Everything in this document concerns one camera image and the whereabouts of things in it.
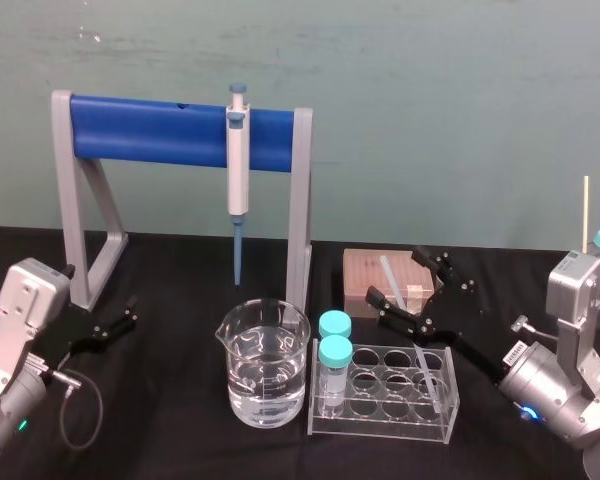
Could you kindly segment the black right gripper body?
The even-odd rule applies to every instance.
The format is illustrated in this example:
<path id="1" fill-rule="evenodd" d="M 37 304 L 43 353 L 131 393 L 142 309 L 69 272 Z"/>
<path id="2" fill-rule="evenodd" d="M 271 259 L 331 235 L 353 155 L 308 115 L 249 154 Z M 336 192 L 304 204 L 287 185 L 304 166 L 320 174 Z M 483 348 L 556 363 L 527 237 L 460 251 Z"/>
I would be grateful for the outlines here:
<path id="1" fill-rule="evenodd" d="M 431 301 L 432 319 L 448 345 L 498 386 L 509 368 L 502 361 L 511 345 L 499 320 L 476 293 L 440 293 Z"/>

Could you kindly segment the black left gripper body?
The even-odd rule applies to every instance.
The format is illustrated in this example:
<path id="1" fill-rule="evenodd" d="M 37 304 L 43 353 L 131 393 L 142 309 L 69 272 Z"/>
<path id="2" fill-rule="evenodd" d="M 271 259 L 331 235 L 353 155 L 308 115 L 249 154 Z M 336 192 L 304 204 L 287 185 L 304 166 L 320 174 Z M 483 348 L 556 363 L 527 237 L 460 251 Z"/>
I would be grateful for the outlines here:
<path id="1" fill-rule="evenodd" d="M 34 355 L 49 370 L 61 369 L 62 361 L 82 353 L 100 353 L 101 342 L 95 316 L 73 303 L 67 303 L 34 340 Z"/>

